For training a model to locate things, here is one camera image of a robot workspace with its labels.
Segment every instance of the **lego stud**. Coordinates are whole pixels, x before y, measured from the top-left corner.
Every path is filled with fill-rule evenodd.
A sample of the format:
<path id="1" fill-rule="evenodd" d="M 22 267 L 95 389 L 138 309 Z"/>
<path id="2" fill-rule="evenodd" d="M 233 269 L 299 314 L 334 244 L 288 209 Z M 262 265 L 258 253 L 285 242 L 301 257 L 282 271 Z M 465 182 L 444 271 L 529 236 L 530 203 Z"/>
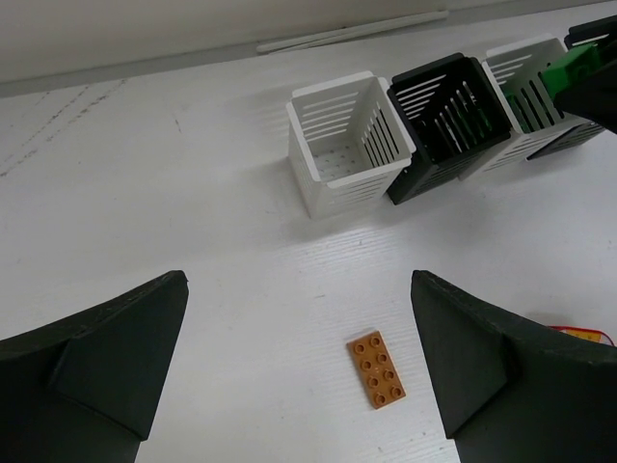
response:
<path id="1" fill-rule="evenodd" d="M 386 396 L 380 393 L 375 393 L 375 403 L 377 405 L 383 405 L 386 403 Z"/>
<path id="2" fill-rule="evenodd" d="M 392 395 L 392 397 L 399 398 L 403 395 L 403 390 L 394 386 L 392 389 L 389 390 L 389 393 Z"/>
<path id="3" fill-rule="evenodd" d="M 375 389 L 377 386 L 379 386 L 379 379 L 377 379 L 375 376 L 369 376 L 366 384 L 368 384 L 368 387 L 370 389 Z"/>

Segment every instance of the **green plastic part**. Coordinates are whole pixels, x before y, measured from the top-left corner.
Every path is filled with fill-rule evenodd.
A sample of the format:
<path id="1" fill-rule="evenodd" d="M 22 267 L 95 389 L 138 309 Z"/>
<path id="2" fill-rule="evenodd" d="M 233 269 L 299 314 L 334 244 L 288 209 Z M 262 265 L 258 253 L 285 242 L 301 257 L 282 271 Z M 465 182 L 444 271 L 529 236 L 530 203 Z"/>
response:
<path id="1" fill-rule="evenodd" d="M 602 65 L 600 52 L 594 43 L 575 46 L 541 74 L 550 99 L 555 100 L 559 92 L 584 80 Z"/>

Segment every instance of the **basket slot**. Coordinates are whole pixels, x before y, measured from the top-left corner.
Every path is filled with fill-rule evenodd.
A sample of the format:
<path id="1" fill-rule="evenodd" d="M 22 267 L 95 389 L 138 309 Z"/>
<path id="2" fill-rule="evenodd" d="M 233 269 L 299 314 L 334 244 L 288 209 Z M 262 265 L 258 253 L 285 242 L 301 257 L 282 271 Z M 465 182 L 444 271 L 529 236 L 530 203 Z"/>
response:
<path id="1" fill-rule="evenodd" d="M 401 104 L 403 112 L 408 119 L 414 119 L 422 113 L 430 103 L 433 95 L 437 92 L 437 89 L 442 85 L 441 81 L 443 79 L 445 79 L 445 74 L 413 85 L 413 87 L 396 94 L 398 102 Z"/>
<path id="2" fill-rule="evenodd" d="M 458 114 L 473 139 L 473 145 L 480 144 L 492 128 L 486 117 L 478 110 L 475 96 L 466 81 L 463 81 L 463 91 L 457 89 L 456 98 L 450 100 L 454 100 L 453 104 L 459 110 Z"/>
<path id="3" fill-rule="evenodd" d="M 447 147 L 449 148 L 450 153 L 461 152 L 461 147 L 459 146 L 458 141 L 456 140 L 454 132 L 452 132 L 451 128 L 444 124 L 441 118 L 439 120 L 434 119 L 433 122 L 439 130 L 442 139 L 445 141 Z"/>
<path id="4" fill-rule="evenodd" d="M 353 92 L 351 94 L 347 94 L 347 95 L 341 95 L 341 96 L 335 96 L 334 98 L 330 98 L 330 99 L 324 99 L 323 101 L 318 101 L 316 103 L 311 103 L 311 104 L 307 104 L 305 106 L 302 107 L 303 110 L 307 111 L 308 109 L 315 109 L 315 108 L 319 108 L 321 106 L 325 106 L 327 104 L 329 104 L 330 106 L 333 106 L 332 103 L 339 103 L 341 101 L 344 101 L 346 99 L 356 99 L 356 96 L 358 96 L 360 94 L 360 92 Z"/>
<path id="5" fill-rule="evenodd" d="M 339 197 L 344 197 L 344 196 L 349 196 L 349 195 L 353 195 L 353 194 L 360 194 L 365 190 L 372 190 L 374 188 L 380 187 L 382 186 L 382 182 L 388 178 L 388 176 L 378 176 L 378 177 L 374 177 L 374 178 L 369 178 L 365 181 L 361 181 L 361 182 L 357 182 L 354 183 L 351 186 L 346 186 L 344 188 L 341 188 L 340 190 L 336 190 L 333 193 L 333 197 L 334 198 L 339 198 Z"/>
<path id="6" fill-rule="evenodd" d="M 376 103 L 365 117 L 361 142 L 370 164 L 378 167 L 395 162 L 400 150 L 380 104 Z"/>
<path id="7" fill-rule="evenodd" d="M 304 131 L 305 131 L 305 133 L 308 133 L 308 132 L 310 132 L 310 131 L 312 131 L 314 129 L 322 128 L 322 127 L 327 127 L 329 125 L 336 124 L 336 123 L 343 123 L 345 121 L 349 121 L 350 119 L 351 119 L 351 116 L 343 116 L 343 117 L 339 117 L 339 118 L 336 118 L 336 119 L 330 119 L 329 121 L 325 121 L 325 122 L 322 122 L 322 123 L 316 123 L 315 125 L 306 126 L 306 127 L 304 127 Z"/>
<path id="8" fill-rule="evenodd" d="M 322 135 L 316 135 L 313 137 L 306 137 L 307 138 L 307 142 L 316 142 L 317 140 L 321 140 L 322 138 L 328 138 L 328 137 L 332 137 L 334 135 L 339 135 L 341 133 L 345 133 L 347 131 L 346 128 L 340 129 L 340 130 L 335 130 L 335 131 L 330 131 L 328 133 L 324 133 Z"/>
<path id="9" fill-rule="evenodd" d="M 318 109 L 316 111 L 310 111 L 307 113 L 302 114 L 302 117 L 300 118 L 300 121 L 305 121 L 307 118 L 313 117 L 313 116 L 321 116 L 321 115 L 329 115 L 330 113 L 333 113 L 337 110 L 340 109 L 344 109 L 344 108 L 348 108 L 349 106 L 353 106 L 356 104 L 356 100 L 353 101 L 346 101 L 344 103 L 339 103 L 336 104 L 334 106 L 328 106 L 327 108 L 323 108 L 323 109 Z"/>
<path id="10" fill-rule="evenodd" d="M 345 116 L 349 116 L 351 118 L 351 113 L 353 112 L 354 112 L 354 108 L 347 108 L 347 109 L 343 109 L 342 111 L 335 111 L 333 113 L 326 114 L 325 116 L 319 116 L 317 118 L 306 119 L 301 123 L 301 125 L 302 127 L 305 127 L 307 125 L 327 122 L 331 119 L 345 117 Z"/>
<path id="11" fill-rule="evenodd" d="M 491 65 L 491 72 L 499 85 L 506 85 L 518 77 L 527 60 L 532 57 L 532 54 L 524 54 L 496 65 Z"/>
<path id="12" fill-rule="evenodd" d="M 606 39 L 608 36 L 610 36 L 610 34 L 601 34 L 597 37 L 592 37 L 591 39 L 585 39 L 584 41 L 575 41 L 572 43 L 570 48 L 573 48 L 579 45 L 585 45 L 586 43 L 589 43 L 590 41 L 601 41 L 602 39 Z"/>
<path id="13" fill-rule="evenodd" d="M 454 118 L 452 111 L 450 111 L 450 108 L 447 105 L 445 105 L 443 107 L 443 111 L 440 112 L 440 118 L 442 118 L 442 121 L 447 127 L 450 135 L 455 139 L 459 152 L 468 150 L 469 144 L 467 143 L 463 130 L 461 130 L 461 127 L 457 124 L 456 118 Z"/>
<path id="14" fill-rule="evenodd" d="M 445 78 L 445 74 L 442 74 L 438 77 L 429 79 L 429 80 L 425 80 L 424 82 L 417 84 L 417 85 L 413 85 L 412 87 L 410 87 L 409 89 L 405 89 L 405 90 L 401 90 L 400 92 L 398 92 L 396 94 L 396 96 L 402 96 L 402 95 L 406 95 L 409 92 L 414 92 L 414 90 L 416 89 L 422 89 L 422 87 L 424 87 L 422 90 L 418 90 L 417 92 L 414 92 L 414 94 L 421 94 L 422 92 L 426 92 L 427 90 L 432 90 L 432 89 L 437 89 L 441 84 L 436 84 L 431 86 L 430 88 L 426 88 L 427 85 L 430 85 L 434 82 L 439 82 L 440 80 Z"/>
<path id="15" fill-rule="evenodd" d="M 539 75 L 520 86 L 514 92 L 513 99 L 514 104 L 511 107 L 523 131 L 542 130 L 554 126 L 565 118 L 565 115 L 557 111 L 552 104 Z"/>
<path id="16" fill-rule="evenodd" d="M 349 204 L 354 204 L 354 203 L 359 203 L 360 201 L 366 201 L 371 199 L 372 197 L 375 196 L 375 194 L 377 194 L 380 190 L 383 190 L 383 188 L 377 188 L 375 190 L 372 190 L 370 192 L 367 193 L 363 193 L 361 195 L 358 196 L 350 196 L 349 198 L 344 198 L 344 199 L 336 199 L 333 200 L 331 202 L 331 204 L 336 204 L 336 205 L 349 205 Z"/>
<path id="17" fill-rule="evenodd" d="M 306 129 L 305 130 L 305 137 L 307 137 L 307 140 L 310 141 L 311 138 L 315 137 L 315 135 L 323 135 L 325 133 L 331 133 L 337 130 L 340 130 L 341 128 L 346 127 L 347 125 L 349 125 L 349 123 L 336 123 L 336 121 L 332 121 L 331 123 L 328 123 L 327 126 L 321 126 L 320 128 L 313 128 L 313 129 Z"/>
<path id="18" fill-rule="evenodd" d="M 465 138 L 469 140 L 466 145 L 473 147 L 477 145 L 476 133 L 474 133 L 477 125 L 468 109 L 467 105 L 464 104 L 464 100 L 458 98 L 458 95 L 456 99 L 450 99 L 447 108 L 450 117 L 459 120 L 460 130 L 465 134 Z"/>

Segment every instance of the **black device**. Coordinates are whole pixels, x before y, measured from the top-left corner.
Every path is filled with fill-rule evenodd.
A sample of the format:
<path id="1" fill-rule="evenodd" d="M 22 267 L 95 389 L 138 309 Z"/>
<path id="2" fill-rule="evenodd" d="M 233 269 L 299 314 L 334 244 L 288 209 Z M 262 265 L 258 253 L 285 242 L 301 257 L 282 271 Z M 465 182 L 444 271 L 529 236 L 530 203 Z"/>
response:
<path id="1" fill-rule="evenodd" d="M 617 348 L 481 301 L 426 271 L 412 303 L 461 463 L 617 461 Z"/>
<path id="2" fill-rule="evenodd" d="M 0 341 L 0 462 L 133 463 L 188 298 L 184 273 Z"/>
<path id="3" fill-rule="evenodd" d="M 594 42 L 606 62 L 617 58 L 614 50 L 616 41 L 617 15 L 571 27 L 564 40 L 568 49 L 583 43 Z M 571 128 L 527 159 L 538 159 L 548 154 L 580 146 L 604 132 L 605 127 L 615 132 L 617 126 L 617 122 L 614 121 L 615 108 L 617 108 L 615 106 L 617 104 L 615 79 L 617 79 L 617 73 L 614 65 L 612 70 L 611 68 L 599 69 L 599 74 L 593 77 L 587 85 L 579 88 L 575 86 L 573 93 L 566 92 L 559 96 L 554 102 L 555 107 L 561 111 L 582 116 L 590 122 Z"/>

